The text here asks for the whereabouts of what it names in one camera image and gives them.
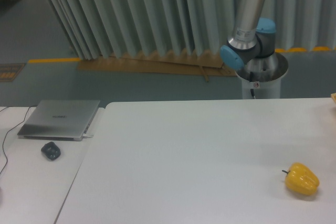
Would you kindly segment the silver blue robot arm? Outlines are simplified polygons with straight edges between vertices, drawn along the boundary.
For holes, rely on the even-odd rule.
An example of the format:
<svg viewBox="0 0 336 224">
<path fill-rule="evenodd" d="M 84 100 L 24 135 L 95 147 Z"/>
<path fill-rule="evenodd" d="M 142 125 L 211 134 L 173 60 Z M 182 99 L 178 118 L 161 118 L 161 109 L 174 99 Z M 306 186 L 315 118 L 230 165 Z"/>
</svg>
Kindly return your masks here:
<svg viewBox="0 0 336 224">
<path fill-rule="evenodd" d="M 288 70 L 285 57 L 275 52 L 276 24 L 263 18 L 265 0 L 239 0 L 233 31 L 219 55 L 225 65 L 250 82 L 269 82 Z"/>
</svg>

